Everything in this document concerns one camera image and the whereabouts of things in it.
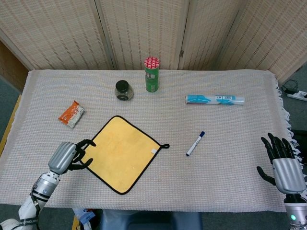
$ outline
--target black jar lid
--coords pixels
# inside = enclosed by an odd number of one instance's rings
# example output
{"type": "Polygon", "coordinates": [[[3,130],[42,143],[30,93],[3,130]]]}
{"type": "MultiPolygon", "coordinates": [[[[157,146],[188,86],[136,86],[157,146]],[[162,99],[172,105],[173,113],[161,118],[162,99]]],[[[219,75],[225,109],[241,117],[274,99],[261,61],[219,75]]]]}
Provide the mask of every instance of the black jar lid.
{"type": "Polygon", "coordinates": [[[116,83],[115,87],[118,90],[118,92],[127,92],[128,88],[129,88],[129,84],[126,80],[119,80],[116,83]]]}

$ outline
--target silver robot hand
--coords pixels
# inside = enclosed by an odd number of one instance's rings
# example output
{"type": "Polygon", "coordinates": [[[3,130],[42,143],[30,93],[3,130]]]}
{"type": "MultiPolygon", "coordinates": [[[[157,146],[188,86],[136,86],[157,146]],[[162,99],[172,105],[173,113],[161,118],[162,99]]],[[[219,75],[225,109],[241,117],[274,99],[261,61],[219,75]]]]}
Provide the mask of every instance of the silver robot hand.
{"type": "Polygon", "coordinates": [[[268,133],[271,144],[266,138],[261,138],[270,158],[274,177],[264,173],[257,167],[259,175],[267,182],[275,185],[277,189],[286,194],[283,201],[291,229],[307,229],[307,201],[301,197],[306,189],[306,183],[300,163],[295,159],[292,147],[286,139],[282,141],[268,133]]]}

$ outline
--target blue object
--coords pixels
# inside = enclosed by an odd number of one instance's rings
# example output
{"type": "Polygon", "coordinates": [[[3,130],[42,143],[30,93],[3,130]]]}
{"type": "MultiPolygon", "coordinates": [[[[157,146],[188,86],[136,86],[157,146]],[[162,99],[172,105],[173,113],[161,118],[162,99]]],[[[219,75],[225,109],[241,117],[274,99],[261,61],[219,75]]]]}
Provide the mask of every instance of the blue object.
{"type": "Polygon", "coordinates": [[[234,95],[202,95],[202,94],[188,94],[186,96],[187,104],[239,104],[243,105],[244,97],[237,97],[234,95]]]}
{"type": "Polygon", "coordinates": [[[94,212],[88,212],[86,208],[73,208],[77,219],[84,225],[95,216],[94,212]]]}

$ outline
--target robotic arm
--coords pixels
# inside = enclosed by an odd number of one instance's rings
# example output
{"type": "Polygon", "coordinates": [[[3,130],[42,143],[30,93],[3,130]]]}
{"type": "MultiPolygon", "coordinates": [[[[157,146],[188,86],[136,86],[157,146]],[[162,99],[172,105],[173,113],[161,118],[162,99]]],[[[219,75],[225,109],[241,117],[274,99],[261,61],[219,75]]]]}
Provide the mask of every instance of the robotic arm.
{"type": "Polygon", "coordinates": [[[281,193],[286,194],[283,202],[291,229],[307,229],[307,201],[300,195],[306,189],[301,166],[295,159],[292,147],[286,139],[281,141],[271,133],[268,136],[271,144],[266,138],[261,138],[261,140],[267,149],[275,179],[265,174],[259,166],[257,171],[265,181],[276,186],[281,193]]]}
{"type": "Polygon", "coordinates": [[[8,219],[0,223],[0,230],[31,230],[38,227],[38,215],[49,200],[51,194],[60,182],[59,176],[68,170],[84,169],[92,163],[89,159],[85,164],[75,164],[85,155],[83,146],[96,146],[91,140],[85,139],[78,144],[63,142],[51,157],[48,166],[50,171],[43,173],[34,183],[31,193],[20,207],[18,214],[20,221],[8,219]]]}

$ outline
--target snack packet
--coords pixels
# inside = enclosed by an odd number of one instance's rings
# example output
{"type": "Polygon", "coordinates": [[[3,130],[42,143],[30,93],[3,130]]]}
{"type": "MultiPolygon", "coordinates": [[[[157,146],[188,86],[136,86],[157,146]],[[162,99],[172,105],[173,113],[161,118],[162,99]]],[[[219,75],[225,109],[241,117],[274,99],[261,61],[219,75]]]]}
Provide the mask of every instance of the snack packet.
{"type": "Polygon", "coordinates": [[[72,105],[58,118],[61,122],[73,128],[84,112],[84,108],[78,102],[73,101],[72,105]]]}

